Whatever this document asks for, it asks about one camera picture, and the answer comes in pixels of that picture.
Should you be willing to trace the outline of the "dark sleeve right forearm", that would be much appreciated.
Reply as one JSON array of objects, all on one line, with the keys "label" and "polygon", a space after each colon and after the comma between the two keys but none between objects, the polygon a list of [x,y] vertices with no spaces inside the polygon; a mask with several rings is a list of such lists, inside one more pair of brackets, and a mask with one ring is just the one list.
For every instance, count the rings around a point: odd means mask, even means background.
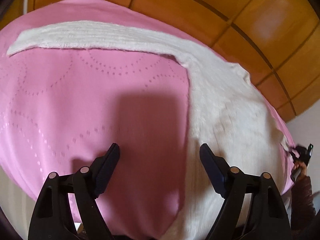
[{"label": "dark sleeve right forearm", "polygon": [[311,178],[305,176],[291,188],[291,229],[303,230],[316,217],[313,205]]}]

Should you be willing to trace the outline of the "person's right hand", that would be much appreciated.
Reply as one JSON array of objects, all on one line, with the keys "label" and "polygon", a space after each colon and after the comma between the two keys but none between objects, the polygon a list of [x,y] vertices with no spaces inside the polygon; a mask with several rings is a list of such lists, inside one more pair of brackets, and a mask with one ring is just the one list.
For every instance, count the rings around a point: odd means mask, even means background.
[{"label": "person's right hand", "polygon": [[296,160],[291,172],[291,179],[297,182],[307,175],[307,166],[304,162]]}]

